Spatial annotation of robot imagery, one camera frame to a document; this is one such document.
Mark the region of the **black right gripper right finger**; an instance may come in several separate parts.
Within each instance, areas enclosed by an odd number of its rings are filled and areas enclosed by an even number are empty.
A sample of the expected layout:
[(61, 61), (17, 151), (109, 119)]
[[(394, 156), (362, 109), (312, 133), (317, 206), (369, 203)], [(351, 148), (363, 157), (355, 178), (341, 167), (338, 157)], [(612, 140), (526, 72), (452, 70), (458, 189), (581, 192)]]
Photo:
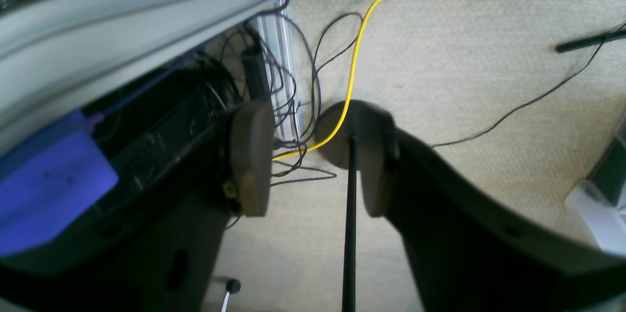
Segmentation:
[(567, 312), (625, 297), (625, 259), (483, 194), (388, 111), (362, 102), (364, 203), (400, 234), (427, 312)]

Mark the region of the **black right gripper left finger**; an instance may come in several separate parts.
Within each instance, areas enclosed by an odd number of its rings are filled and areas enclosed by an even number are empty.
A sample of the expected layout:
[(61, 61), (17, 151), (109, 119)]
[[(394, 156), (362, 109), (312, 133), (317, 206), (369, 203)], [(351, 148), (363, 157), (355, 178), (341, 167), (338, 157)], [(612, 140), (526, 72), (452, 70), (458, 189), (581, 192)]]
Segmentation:
[(39, 312), (199, 311), (230, 218), (268, 211), (273, 121), (268, 102), (222, 114), (145, 194), (3, 261), (1, 298)]

